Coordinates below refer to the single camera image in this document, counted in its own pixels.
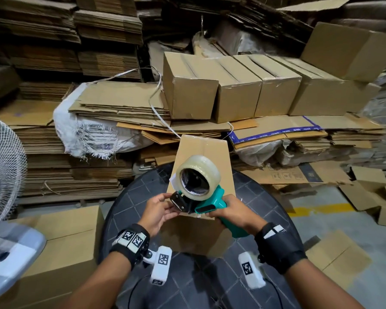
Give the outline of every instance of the black cable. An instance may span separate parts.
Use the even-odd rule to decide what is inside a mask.
[[[136,282],[136,284],[133,286],[132,291],[130,292],[129,302],[127,303],[127,309],[130,309],[130,299],[132,299],[132,295],[133,295],[133,292],[134,292],[136,286],[137,286],[144,278],[147,278],[148,276],[150,276],[150,275],[143,276],[143,277],[140,278],[140,279]]]
[[[273,282],[271,280],[268,280],[268,279],[265,278],[265,281],[269,282],[273,286],[274,290],[276,291],[277,297],[279,298],[280,308],[283,309],[282,298],[280,297],[280,293],[277,290],[277,287],[273,284]]]

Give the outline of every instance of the black wristband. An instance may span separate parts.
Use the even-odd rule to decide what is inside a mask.
[[[285,274],[299,260],[307,258],[303,245],[280,225],[268,223],[254,239],[260,262],[266,262],[280,274]]]
[[[150,234],[139,224],[121,230],[113,242],[110,252],[123,254],[132,266],[143,259],[144,252],[149,248]]]

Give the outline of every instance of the purple tape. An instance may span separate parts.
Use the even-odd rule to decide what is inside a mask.
[[[261,138],[266,138],[272,135],[277,135],[277,134],[282,134],[282,133],[291,133],[291,132],[299,132],[299,131],[313,131],[313,130],[323,130],[319,125],[315,124],[312,122],[310,119],[306,118],[303,116],[304,119],[306,119],[309,123],[312,124],[312,126],[306,126],[306,127],[293,127],[293,128],[287,128],[287,129],[279,129],[271,132],[266,132],[266,133],[261,133],[261,134],[255,134],[247,138],[242,138],[239,139],[235,132],[233,131],[230,135],[229,138],[232,141],[233,144],[238,144],[238,143],[243,143],[243,142],[248,142],[252,140],[257,140]]]

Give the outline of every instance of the teal handle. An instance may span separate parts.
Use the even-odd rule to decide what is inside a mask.
[[[216,209],[226,208],[227,205],[225,201],[222,200],[223,194],[224,194],[224,190],[220,187],[220,185],[218,185],[213,195],[208,199],[206,199],[205,201],[201,202],[196,207],[195,212],[198,214],[209,213]],[[249,235],[244,229],[235,226],[229,220],[225,218],[220,218],[220,220],[226,226],[226,228],[228,228],[230,232],[232,232],[232,236],[235,239]]]

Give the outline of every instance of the teal tape dispenser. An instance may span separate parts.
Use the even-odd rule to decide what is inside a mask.
[[[227,207],[222,197],[224,189],[219,185],[220,172],[215,164],[205,156],[190,156],[170,178],[176,192],[170,201],[184,213],[205,214]],[[232,232],[234,238],[249,234],[228,220],[222,223]]]

